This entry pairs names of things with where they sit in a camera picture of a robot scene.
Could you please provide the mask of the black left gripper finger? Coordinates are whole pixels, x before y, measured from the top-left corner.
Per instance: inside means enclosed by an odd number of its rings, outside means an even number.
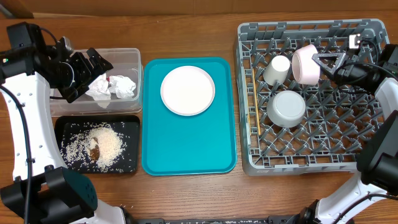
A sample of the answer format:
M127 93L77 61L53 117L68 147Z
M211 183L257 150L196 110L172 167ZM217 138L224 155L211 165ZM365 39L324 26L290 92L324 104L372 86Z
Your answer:
M108 99L108 81L106 73L102 75L87 74L85 71L74 73L71 84L67 87L67 101L77 100L81 95L88 95L95 101Z
M92 64L95 75L102 75L108 70L113 69L113 65L104 59L94 48L89 48L86 53L88 54L88 60Z

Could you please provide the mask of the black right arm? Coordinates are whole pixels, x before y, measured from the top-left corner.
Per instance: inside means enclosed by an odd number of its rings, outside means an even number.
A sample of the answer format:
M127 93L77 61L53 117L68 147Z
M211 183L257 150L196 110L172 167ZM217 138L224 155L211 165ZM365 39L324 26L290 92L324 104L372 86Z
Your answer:
M384 123L359 154L357 173L288 223L352 223L354 216L372 204L397 199L397 45L376 50L373 63L345 59L326 75L339 86L358 86L374 95Z

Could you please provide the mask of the white cup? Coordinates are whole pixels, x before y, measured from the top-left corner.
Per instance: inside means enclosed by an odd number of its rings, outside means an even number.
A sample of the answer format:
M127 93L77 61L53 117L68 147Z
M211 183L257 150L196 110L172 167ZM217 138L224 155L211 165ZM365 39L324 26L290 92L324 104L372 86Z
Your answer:
M283 84L290 69L290 60L283 55L274 57L263 73L264 81L271 86Z

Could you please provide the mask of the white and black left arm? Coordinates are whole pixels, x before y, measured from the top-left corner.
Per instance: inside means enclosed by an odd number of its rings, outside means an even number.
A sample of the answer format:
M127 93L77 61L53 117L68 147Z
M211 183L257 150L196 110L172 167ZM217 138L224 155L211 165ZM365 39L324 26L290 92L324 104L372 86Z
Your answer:
M1 53L1 93L14 141L13 183L3 204L26 223L133 223L122 207L101 201L89 178L67 168L50 117L50 88L74 101L111 64L95 49L18 47Z

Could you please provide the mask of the white tissue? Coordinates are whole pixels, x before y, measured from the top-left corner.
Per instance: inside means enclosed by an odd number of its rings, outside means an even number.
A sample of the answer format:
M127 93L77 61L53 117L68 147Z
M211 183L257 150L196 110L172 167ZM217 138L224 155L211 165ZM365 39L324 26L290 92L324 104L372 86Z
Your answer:
M129 77L123 75L109 76L107 100L110 100L112 95L115 95L118 99L132 98L135 96L134 90L136 89L136 87L137 84Z

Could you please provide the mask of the brown food piece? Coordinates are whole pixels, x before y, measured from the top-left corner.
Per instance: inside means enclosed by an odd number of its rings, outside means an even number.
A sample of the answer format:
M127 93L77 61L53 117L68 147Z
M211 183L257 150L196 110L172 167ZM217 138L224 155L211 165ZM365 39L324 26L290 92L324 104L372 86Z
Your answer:
M96 162L100 158L100 148L96 137L93 137L90 140L89 153L92 161Z

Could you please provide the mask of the large white plate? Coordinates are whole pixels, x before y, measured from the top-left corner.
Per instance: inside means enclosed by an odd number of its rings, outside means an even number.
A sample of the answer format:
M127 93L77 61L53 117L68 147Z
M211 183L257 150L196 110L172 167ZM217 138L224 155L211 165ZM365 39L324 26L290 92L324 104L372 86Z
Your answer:
M170 71L160 87L163 104L180 116L195 116L204 112L212 104L215 93L215 83L210 75L191 65Z

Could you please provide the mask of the grey bowl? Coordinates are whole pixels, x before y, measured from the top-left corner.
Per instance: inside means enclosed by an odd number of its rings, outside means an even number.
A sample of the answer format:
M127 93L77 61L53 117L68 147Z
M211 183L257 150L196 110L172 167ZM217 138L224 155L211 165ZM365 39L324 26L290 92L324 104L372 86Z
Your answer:
M285 90L267 103L267 116L277 126L292 128L300 124L305 114L305 100L296 92Z

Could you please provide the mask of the small pink plate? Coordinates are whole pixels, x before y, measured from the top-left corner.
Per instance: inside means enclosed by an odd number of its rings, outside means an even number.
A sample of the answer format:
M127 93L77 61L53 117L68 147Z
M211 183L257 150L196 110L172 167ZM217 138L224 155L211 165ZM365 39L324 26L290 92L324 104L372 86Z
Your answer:
M320 66L312 59L317 48L310 44L294 52L292 71L295 81L302 85L316 85L320 78Z

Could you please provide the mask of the white rice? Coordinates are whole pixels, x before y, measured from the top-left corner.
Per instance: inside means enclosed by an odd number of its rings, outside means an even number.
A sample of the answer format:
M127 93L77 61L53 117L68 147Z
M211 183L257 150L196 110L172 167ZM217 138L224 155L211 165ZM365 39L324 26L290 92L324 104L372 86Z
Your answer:
M89 153L90 140L93 137L98 139L100 149L100 157L96 162L91 160ZM126 149L123 137L109 123L71 124L63 132L60 153L66 165L77 171L110 171Z

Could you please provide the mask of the teal plastic tray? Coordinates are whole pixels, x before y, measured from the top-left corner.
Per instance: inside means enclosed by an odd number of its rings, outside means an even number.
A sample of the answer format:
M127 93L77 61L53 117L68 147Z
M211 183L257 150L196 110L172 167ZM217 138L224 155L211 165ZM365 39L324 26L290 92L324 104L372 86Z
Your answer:
M181 66L206 71L215 98L202 113L181 116L161 99L166 75ZM154 176L227 173L237 163L234 99L229 63L221 57L164 58L144 69L142 166Z

